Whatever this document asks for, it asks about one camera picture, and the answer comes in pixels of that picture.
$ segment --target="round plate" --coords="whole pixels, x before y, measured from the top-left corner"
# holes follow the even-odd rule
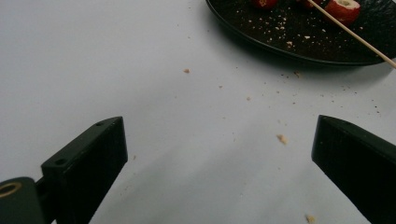
[[[315,8],[279,0],[270,11],[250,0],[206,0],[237,35],[272,52],[312,63],[360,66],[384,62],[347,32],[329,24]],[[396,4],[392,0],[358,0],[361,14],[349,27],[390,58],[396,57]]]

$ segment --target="crumb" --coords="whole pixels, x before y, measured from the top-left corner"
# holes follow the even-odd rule
[[[308,224],[315,224],[315,217],[311,215],[305,215],[305,219]]]
[[[300,78],[300,77],[301,77],[301,74],[300,74],[299,72],[297,72],[297,71],[294,71],[294,75],[296,75],[297,78]]]
[[[283,145],[286,145],[288,143],[288,139],[283,134],[277,134],[276,135],[277,139],[279,139],[279,142],[281,142]]]

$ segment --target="food on plate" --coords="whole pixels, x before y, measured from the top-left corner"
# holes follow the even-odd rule
[[[277,3],[277,0],[251,0],[251,4],[259,9],[271,9]]]
[[[316,4],[320,5],[323,0],[313,0]],[[312,5],[309,1],[307,0],[296,0],[296,2],[298,2],[300,4],[300,6],[302,6],[303,8],[306,9],[312,9],[314,8],[314,5]]]
[[[361,5],[354,0],[330,0],[324,9],[335,19],[348,26],[358,18]]]

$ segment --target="toothpick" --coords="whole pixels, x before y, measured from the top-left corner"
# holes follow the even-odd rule
[[[357,34],[353,33],[351,30],[349,30],[343,23],[338,21],[336,18],[334,18],[332,15],[330,15],[327,11],[325,11],[323,8],[321,8],[318,4],[316,4],[313,0],[307,0],[310,4],[312,4],[315,8],[317,8],[321,13],[323,13],[325,16],[327,16],[330,20],[335,22],[337,25],[339,25],[341,28],[343,28],[347,33],[355,37],[357,40],[359,40],[363,45],[365,45],[367,48],[372,50],[374,53],[376,53],[379,57],[381,57],[384,61],[392,65],[394,68],[396,68],[396,62],[394,62],[392,59],[388,58],[385,54],[383,54],[381,51],[373,47],[371,44],[369,44],[367,41],[362,39],[360,36]]]

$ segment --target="white surface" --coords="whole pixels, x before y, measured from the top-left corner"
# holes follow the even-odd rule
[[[310,159],[317,117],[396,143],[396,70],[254,49],[204,0],[2,1],[0,77],[0,180],[124,117],[130,160],[92,224],[368,223]]]

